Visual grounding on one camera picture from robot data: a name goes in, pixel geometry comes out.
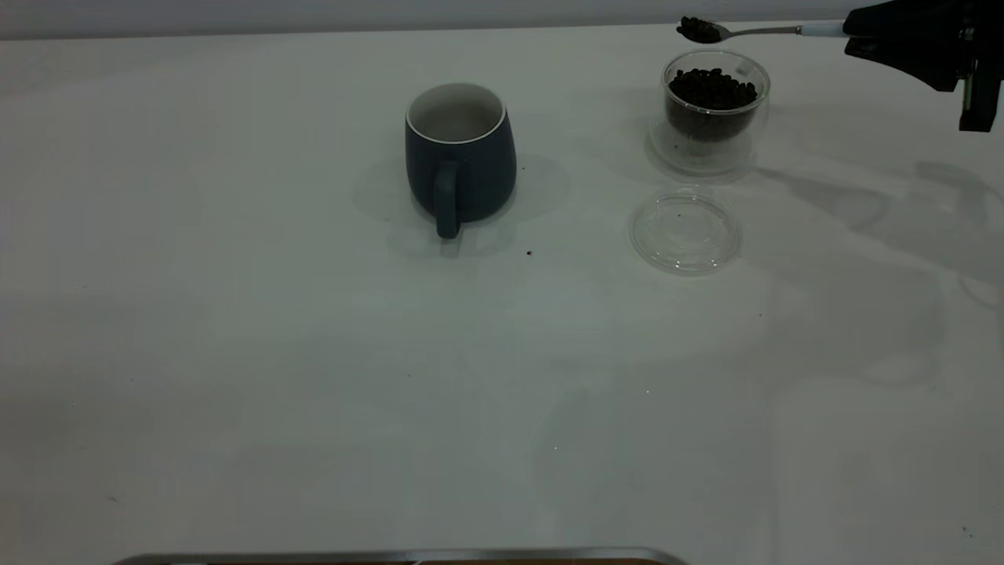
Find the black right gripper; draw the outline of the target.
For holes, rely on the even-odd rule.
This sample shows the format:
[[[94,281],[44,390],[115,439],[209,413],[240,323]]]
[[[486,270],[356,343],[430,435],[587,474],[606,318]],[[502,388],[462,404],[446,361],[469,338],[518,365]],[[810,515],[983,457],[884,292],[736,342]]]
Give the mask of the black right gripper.
[[[852,36],[956,36],[951,44],[853,37],[844,53],[913,76],[936,92],[964,80],[962,132],[989,133],[998,114],[1003,75],[1002,1],[889,1],[851,11]]]

